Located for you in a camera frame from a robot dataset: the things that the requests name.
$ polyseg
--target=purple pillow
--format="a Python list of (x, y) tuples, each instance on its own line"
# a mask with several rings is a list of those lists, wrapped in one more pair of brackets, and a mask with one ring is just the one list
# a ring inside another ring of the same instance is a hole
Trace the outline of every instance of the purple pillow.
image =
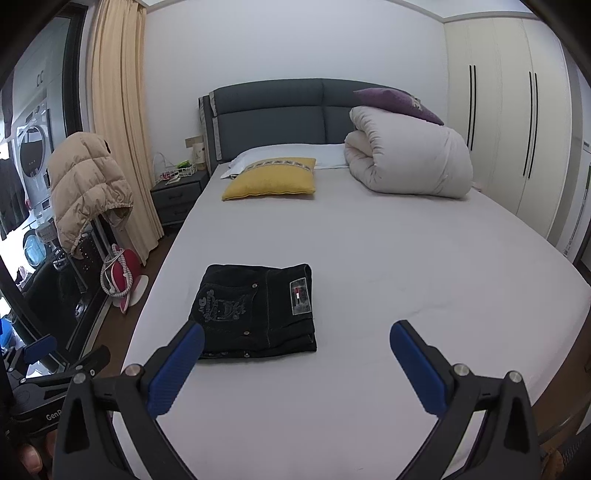
[(441, 119), (426, 109), (421, 100), (396, 88), (364, 88), (354, 92), (365, 106), (381, 108), (388, 112), (414, 116), (432, 124), (443, 125)]

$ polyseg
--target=beige puffer jacket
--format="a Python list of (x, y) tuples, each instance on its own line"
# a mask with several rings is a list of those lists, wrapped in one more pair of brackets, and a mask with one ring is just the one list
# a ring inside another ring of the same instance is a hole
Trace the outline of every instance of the beige puffer jacket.
[(78, 132), (66, 138), (48, 162), (51, 206), (64, 250), (76, 255), (82, 232), (100, 214), (123, 228), (134, 205), (131, 187), (105, 140)]

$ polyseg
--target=jeans back pocket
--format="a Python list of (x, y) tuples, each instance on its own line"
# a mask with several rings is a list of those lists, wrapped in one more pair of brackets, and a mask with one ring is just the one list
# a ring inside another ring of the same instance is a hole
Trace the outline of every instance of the jeans back pocket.
[(252, 325), (252, 302), (258, 286), (225, 287), (204, 283), (193, 307), (191, 317), (205, 331), (206, 351), (245, 349)]

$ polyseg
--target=glass door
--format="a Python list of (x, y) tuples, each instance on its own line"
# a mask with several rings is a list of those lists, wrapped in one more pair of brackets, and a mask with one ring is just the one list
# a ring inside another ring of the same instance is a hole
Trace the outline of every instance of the glass door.
[[(80, 258), (59, 244), (47, 172), (54, 149), (82, 129), (78, 66), (86, 11), (68, 4), (31, 42), (11, 83), (2, 87), (0, 343), (6, 349), (54, 336), (58, 348), (42, 360), (49, 371), (82, 356), (106, 299), (92, 229), (82, 235)], [(43, 373), (40, 365), (30, 371)]]

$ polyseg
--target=wardrobe door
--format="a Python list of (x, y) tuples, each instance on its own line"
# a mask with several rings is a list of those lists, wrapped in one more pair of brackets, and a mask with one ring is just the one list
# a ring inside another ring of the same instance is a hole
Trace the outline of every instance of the wardrobe door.
[(523, 20), (534, 69), (534, 145), (517, 216), (540, 235), (550, 231), (569, 161), (572, 112), (562, 45), (541, 21)]
[(516, 214), (533, 147), (534, 75), (523, 22), (495, 18), (501, 64), (501, 121), (495, 169), (486, 194)]
[(492, 18), (468, 22), (473, 64), (473, 125), (468, 148), (474, 182), (488, 194), (495, 168), (501, 120), (501, 65)]
[(470, 98), (472, 63), (470, 61), (468, 22), (465, 20), (451, 22), (445, 24), (444, 28), (447, 43), (447, 70), (449, 72), (446, 125), (458, 132), (467, 142), (473, 108)]

